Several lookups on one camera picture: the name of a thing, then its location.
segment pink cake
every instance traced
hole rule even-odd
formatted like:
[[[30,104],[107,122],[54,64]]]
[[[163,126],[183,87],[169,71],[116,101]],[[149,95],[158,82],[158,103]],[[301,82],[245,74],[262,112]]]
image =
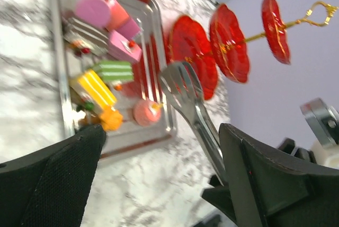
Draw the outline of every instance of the pink cake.
[[[78,0],[74,14],[97,28],[104,28],[111,20],[111,13],[105,0]]]
[[[147,99],[137,102],[133,108],[135,121],[141,126],[149,126],[158,122],[161,118],[161,107],[159,104]]]
[[[141,58],[141,49],[134,41],[127,40],[117,31],[110,34],[109,54],[121,61],[137,63]]]
[[[108,0],[107,4],[111,11],[111,21],[106,26],[106,29],[111,32],[126,23],[129,15],[117,0]]]
[[[125,24],[117,28],[117,32],[126,39],[131,40],[140,32],[140,27],[133,18],[129,18]]]

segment mini cake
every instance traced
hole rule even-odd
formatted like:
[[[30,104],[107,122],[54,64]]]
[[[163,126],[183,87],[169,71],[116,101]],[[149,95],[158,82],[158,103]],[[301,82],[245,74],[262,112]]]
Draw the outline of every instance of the mini cake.
[[[88,70],[83,75],[70,82],[70,86],[80,95],[83,102],[92,102],[93,111],[100,115],[107,107],[112,107],[117,99],[93,71]]]
[[[104,83],[118,85],[133,81],[132,65],[129,62],[104,60],[95,64],[92,70]]]
[[[128,41],[117,31],[110,34],[109,54],[121,61],[137,63],[141,58],[141,49],[134,41]]]
[[[160,120],[161,107],[161,104],[149,99],[141,99],[133,108],[134,119],[141,126],[150,126]]]
[[[110,7],[105,0],[78,0],[74,14],[97,28],[104,28],[111,20]]]
[[[111,20],[106,26],[106,29],[111,32],[126,23],[129,15],[117,0],[108,0],[107,4],[110,9]]]
[[[112,107],[104,109],[99,118],[101,120],[102,128],[106,132],[119,129],[123,121],[122,114]]]
[[[131,40],[140,32],[140,27],[133,18],[129,18],[129,20],[121,27],[117,28],[116,31],[126,39]]]

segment green cake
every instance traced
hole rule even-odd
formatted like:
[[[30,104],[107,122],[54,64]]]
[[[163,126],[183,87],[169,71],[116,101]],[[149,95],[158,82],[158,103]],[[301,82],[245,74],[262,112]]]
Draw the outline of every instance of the green cake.
[[[104,83],[123,84],[134,79],[132,66],[125,61],[100,61],[92,67],[92,70]]]

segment countertop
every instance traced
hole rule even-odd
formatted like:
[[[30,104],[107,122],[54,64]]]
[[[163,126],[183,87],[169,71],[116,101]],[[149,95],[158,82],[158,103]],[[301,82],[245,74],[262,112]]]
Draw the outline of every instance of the countertop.
[[[214,7],[207,0],[157,1],[164,27],[186,13],[208,28]],[[0,0],[0,162],[63,139],[49,25],[48,0]],[[229,121],[222,79],[206,106],[217,127]],[[213,211],[200,198],[211,165],[180,115],[177,121],[179,134],[170,145],[99,162],[83,227],[191,226]]]

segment metal tray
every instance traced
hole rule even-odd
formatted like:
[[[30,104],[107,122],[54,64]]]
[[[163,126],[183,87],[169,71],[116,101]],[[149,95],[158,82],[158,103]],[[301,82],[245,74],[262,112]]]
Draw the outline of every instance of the metal tray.
[[[154,0],[117,1],[142,25],[142,33],[137,43],[142,46],[144,58],[140,62],[144,62],[146,81],[142,83],[141,97],[145,98],[148,95],[151,100],[158,100],[164,104],[161,120],[153,126],[145,128],[137,125],[131,116],[132,107],[140,98],[127,98],[122,94],[117,95],[114,93],[118,99],[118,103],[114,107],[123,114],[124,123],[119,130],[108,132],[102,158],[113,156],[118,160],[170,142],[175,138],[177,128],[174,109],[169,104],[166,104],[165,96],[162,95],[161,90],[158,88],[158,83],[153,83],[153,89],[151,84],[151,80],[157,81],[156,71],[166,66],[159,7]],[[79,119],[71,102],[68,84],[68,78],[79,67],[76,64],[75,57],[64,44],[62,30],[64,16],[73,9],[75,2],[76,0],[50,0],[52,31],[66,137],[75,134]]]

